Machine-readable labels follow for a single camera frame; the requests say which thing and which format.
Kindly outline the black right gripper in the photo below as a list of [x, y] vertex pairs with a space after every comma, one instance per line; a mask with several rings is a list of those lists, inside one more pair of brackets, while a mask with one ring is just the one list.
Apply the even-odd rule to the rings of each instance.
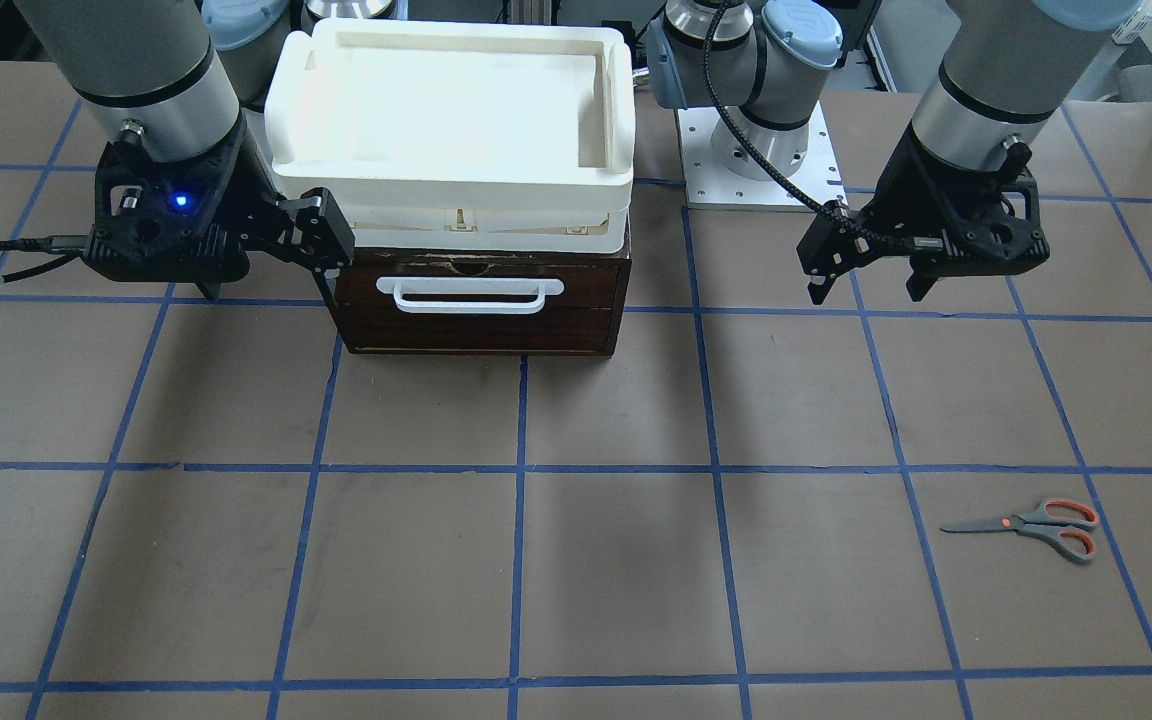
[[[115, 282], [194, 283], [217, 302], [223, 283], [250, 272], [250, 251], [291, 263], [291, 218], [262, 169], [247, 120], [215, 146], [182, 161], [147, 156], [147, 127], [126, 118], [103, 151], [96, 210], [82, 260]], [[346, 262], [316, 258], [314, 287], [338, 306]]]

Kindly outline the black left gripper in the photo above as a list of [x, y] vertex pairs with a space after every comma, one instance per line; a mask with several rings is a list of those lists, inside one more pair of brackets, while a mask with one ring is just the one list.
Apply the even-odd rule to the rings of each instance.
[[[910, 256], [909, 300], [922, 302], [941, 276], [1015, 275], [1049, 259], [1037, 183], [1024, 141], [1005, 147], [996, 170], [952, 167], [905, 129], [884, 168], [861, 225], [902, 243]], [[808, 293], [823, 306], [835, 273], [810, 274]]]

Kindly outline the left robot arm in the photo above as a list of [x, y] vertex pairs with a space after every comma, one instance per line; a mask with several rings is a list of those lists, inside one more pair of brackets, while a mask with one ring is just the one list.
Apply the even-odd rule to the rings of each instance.
[[645, 28], [652, 91], [717, 113], [722, 167], [814, 214], [797, 243], [814, 304], [838, 278], [905, 258], [910, 300], [943, 278], [1020, 275], [1049, 259], [1032, 145], [1130, 14], [1130, 1], [954, 1], [957, 31], [864, 209], [791, 182], [810, 119], [844, 59], [814, 1], [667, 1]]

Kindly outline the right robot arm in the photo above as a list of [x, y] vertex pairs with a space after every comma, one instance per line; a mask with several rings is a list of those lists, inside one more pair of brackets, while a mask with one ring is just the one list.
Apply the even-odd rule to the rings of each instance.
[[207, 300], [266, 252], [314, 274], [324, 300], [355, 243], [325, 188], [285, 199], [191, 1], [20, 1], [18, 12], [108, 145], [93, 223], [36, 249], [115, 282], [191, 283]]

